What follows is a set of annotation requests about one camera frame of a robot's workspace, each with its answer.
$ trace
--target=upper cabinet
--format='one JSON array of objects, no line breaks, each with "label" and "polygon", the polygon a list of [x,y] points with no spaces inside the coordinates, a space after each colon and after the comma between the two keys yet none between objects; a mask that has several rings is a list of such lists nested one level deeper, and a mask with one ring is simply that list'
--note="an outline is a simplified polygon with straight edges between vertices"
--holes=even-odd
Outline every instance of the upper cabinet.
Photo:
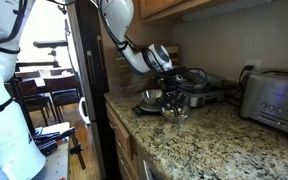
[{"label": "upper cabinet", "polygon": [[143,23],[181,23],[182,17],[204,10],[234,11],[235,8],[252,7],[276,0],[140,0]]}]

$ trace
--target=granite countertop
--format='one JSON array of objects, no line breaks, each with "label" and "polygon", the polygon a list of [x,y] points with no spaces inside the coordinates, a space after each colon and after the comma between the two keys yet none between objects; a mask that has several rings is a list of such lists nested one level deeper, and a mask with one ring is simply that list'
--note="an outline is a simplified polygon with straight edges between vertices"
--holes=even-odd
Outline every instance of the granite countertop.
[{"label": "granite countertop", "polygon": [[173,124],[136,116],[139,93],[105,98],[164,179],[288,179],[288,135],[239,118],[228,103],[192,109]]}]

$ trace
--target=stainless steel toaster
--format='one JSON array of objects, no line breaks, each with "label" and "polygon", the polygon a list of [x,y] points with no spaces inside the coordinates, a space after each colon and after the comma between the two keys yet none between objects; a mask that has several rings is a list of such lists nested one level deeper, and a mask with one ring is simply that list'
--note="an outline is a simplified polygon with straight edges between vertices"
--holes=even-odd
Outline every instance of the stainless steel toaster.
[{"label": "stainless steel toaster", "polygon": [[288,71],[246,75],[239,115],[288,132]]}]

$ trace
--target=electrical outlet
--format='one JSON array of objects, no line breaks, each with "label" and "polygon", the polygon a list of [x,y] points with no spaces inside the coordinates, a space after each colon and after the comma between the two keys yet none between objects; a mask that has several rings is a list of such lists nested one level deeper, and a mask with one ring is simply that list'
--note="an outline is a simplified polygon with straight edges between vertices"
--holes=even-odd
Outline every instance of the electrical outlet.
[{"label": "electrical outlet", "polygon": [[259,70],[260,67],[261,67],[261,60],[249,60],[249,59],[246,59],[245,63],[244,63],[244,66],[246,66],[246,65],[252,65],[252,66],[254,66],[254,70]]}]

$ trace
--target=black refrigerator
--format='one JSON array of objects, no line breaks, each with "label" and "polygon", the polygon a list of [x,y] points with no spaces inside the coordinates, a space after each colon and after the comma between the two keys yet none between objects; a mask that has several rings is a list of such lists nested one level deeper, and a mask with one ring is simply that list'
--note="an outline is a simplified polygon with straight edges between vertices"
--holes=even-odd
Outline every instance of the black refrigerator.
[{"label": "black refrigerator", "polygon": [[109,126],[105,108],[104,93],[109,88],[98,11],[90,0],[77,0],[67,7],[67,12],[83,93],[80,114],[95,146],[102,179],[119,179],[114,131]]}]

